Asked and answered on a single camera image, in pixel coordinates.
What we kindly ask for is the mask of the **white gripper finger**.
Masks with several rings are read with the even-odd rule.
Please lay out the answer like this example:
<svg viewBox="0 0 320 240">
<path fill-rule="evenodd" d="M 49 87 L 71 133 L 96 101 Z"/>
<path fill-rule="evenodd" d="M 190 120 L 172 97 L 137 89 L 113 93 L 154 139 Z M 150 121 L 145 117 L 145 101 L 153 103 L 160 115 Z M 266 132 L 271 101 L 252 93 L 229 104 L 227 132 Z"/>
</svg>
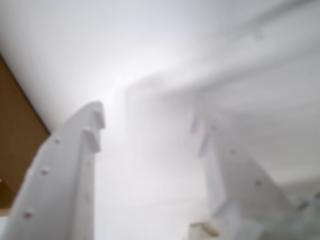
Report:
<svg viewBox="0 0 320 240">
<path fill-rule="evenodd" d="M 99 101 L 79 109 L 42 144 L 13 202 L 3 240 L 92 240 L 95 155 L 105 127 Z"/>
<path fill-rule="evenodd" d="M 197 110 L 191 131 L 199 138 L 211 217 L 224 240 L 257 240 L 266 223 L 294 212 L 281 188 L 232 129 Z"/>
</svg>

